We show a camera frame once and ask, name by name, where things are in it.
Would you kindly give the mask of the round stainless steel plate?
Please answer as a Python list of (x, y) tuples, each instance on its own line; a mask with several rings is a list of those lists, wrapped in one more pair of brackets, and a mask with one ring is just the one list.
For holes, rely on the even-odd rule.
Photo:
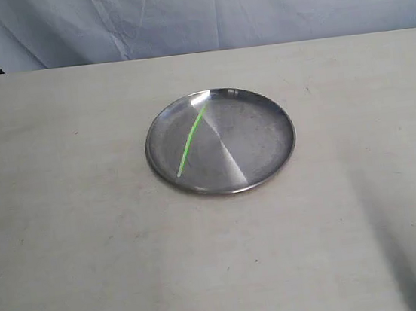
[[(204, 105), (177, 178), (185, 140)], [(152, 121), (145, 156), (154, 173), (178, 190), (235, 194), (276, 175), (294, 151), (295, 136), (289, 115), (268, 97), (230, 87), (199, 90), (169, 104)]]

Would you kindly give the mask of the green plastic strip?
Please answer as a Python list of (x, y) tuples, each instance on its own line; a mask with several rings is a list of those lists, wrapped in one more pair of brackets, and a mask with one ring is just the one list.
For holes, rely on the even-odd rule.
[(177, 176), (176, 176), (177, 178), (179, 178), (182, 175), (182, 172), (184, 171), (185, 163), (187, 161), (189, 151), (191, 149), (192, 139), (194, 138), (194, 134), (195, 134), (198, 126), (200, 125), (200, 122), (203, 118), (203, 114), (205, 113), (205, 111), (206, 111), (206, 105), (204, 105), (199, 110), (199, 113), (198, 113), (196, 119), (194, 120), (193, 125), (191, 126), (191, 128), (188, 132), (187, 139), (185, 140), (184, 150), (182, 152), (182, 156), (181, 156), (180, 163), (179, 163), (179, 168), (178, 168), (178, 171), (177, 171)]

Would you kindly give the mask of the white backdrop cloth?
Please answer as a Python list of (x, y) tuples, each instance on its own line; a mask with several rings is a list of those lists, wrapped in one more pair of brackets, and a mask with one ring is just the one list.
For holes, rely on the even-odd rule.
[(416, 27), (416, 0), (0, 0), (23, 72)]

